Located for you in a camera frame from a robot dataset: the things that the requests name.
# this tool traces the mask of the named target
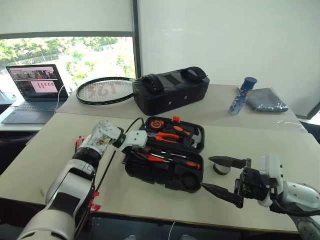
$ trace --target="laptop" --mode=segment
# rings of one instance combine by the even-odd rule
[[[7,66],[7,71],[24,98],[1,123],[45,124],[68,98],[55,64]]]

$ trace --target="electrical cord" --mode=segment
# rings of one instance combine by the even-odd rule
[[[275,205],[275,207],[277,207],[278,209],[280,209],[284,214],[288,214],[291,216],[295,216],[295,217],[310,217],[310,216],[316,216],[316,215],[320,215],[320,210],[315,210],[315,211],[292,211],[292,210],[288,210],[285,207],[281,206],[279,204],[279,202],[277,200],[272,200],[272,203]]]
[[[142,117],[138,117],[136,120],[134,120],[134,121],[131,123],[131,125],[125,130],[124,133],[127,133],[127,132],[130,130],[130,128],[131,128],[138,120],[141,120],[142,126],[145,125],[144,119],[143,119]],[[102,175],[102,178],[101,178],[98,186],[96,187],[96,190],[95,190],[96,192],[98,192],[98,190],[99,190],[99,188],[100,188],[100,186],[101,186],[101,184],[102,184],[102,182],[103,182],[103,180],[104,180],[104,178],[105,178],[105,176],[106,176],[106,174],[107,174],[107,171],[108,171],[108,169],[109,169],[109,167],[110,167],[110,165],[111,165],[111,162],[112,162],[112,160],[114,159],[115,154],[116,154],[116,151],[114,150],[113,153],[112,153],[112,156],[111,156],[111,158],[110,158],[110,161],[109,161],[108,165],[106,166],[106,168],[105,168],[105,170],[104,170],[104,173],[103,173],[103,175]]]
[[[65,87],[65,85],[62,85],[62,87],[60,88],[60,90],[59,90],[59,93],[58,93],[58,100],[57,100],[57,102],[56,102],[56,106],[55,106],[55,109],[54,109],[54,114],[56,113],[56,111],[57,111],[57,108],[58,108],[58,105],[59,105],[59,97],[60,97],[60,93],[61,93],[61,90],[63,89]]]
[[[170,240],[171,231],[172,231],[175,223],[176,223],[176,222],[174,221],[174,222],[172,223],[172,225],[171,225],[171,228],[170,228],[170,231],[169,231],[169,235],[168,235],[168,240]]]

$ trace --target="gray cloth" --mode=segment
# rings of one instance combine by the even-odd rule
[[[246,102],[255,112],[286,112],[289,109],[268,87],[252,90]]]

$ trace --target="bag strap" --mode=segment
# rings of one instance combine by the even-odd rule
[[[207,76],[206,73],[200,67],[197,66],[187,67],[183,69],[180,73],[183,77],[193,82],[199,82]]]
[[[164,89],[161,81],[154,74],[148,74],[141,77],[143,84],[149,89],[152,93],[159,93]]]

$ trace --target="racket strings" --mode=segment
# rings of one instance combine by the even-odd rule
[[[82,87],[78,96],[84,101],[113,101],[132,94],[132,82],[127,80],[105,80]]]

